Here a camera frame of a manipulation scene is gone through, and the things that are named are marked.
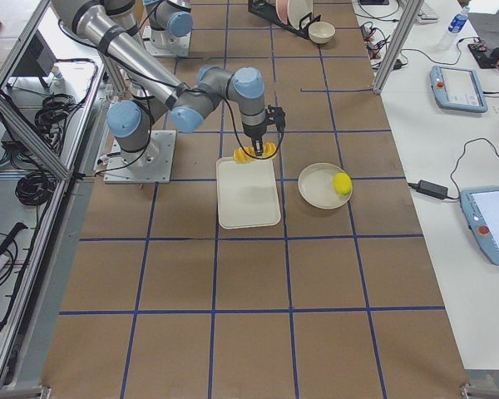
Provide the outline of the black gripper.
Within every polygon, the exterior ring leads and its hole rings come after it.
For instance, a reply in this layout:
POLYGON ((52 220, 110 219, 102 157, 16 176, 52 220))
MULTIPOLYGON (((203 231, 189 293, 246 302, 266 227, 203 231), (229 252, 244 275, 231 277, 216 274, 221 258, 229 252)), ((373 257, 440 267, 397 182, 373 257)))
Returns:
POLYGON ((261 122, 258 125, 247 125, 242 123, 243 131, 246 136, 251 139, 251 145, 255 150, 256 156, 262 156, 264 149, 263 136, 267 132, 267 125, 265 122, 261 122))

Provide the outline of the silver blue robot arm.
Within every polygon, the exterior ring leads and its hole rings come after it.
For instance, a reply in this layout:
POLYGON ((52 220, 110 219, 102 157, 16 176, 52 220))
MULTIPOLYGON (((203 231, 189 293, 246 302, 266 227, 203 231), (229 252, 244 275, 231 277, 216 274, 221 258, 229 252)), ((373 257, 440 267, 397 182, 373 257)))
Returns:
POLYGON ((144 1, 149 27, 142 33, 154 57, 187 57, 193 28, 190 1, 144 1))
POLYGON ((180 133, 196 131, 222 101, 240 110, 249 146, 235 151, 238 162, 267 159, 275 148, 263 143, 271 124, 272 108, 264 102, 260 70, 235 72, 203 66, 193 87, 178 79, 145 48, 133 15, 132 1, 54 1, 61 24, 77 38, 91 43, 98 53, 114 61, 131 80, 132 98, 116 103, 106 123, 120 148, 120 164, 101 171, 110 183, 161 182, 170 176, 171 162, 162 156, 168 145, 153 125, 164 115, 180 133))

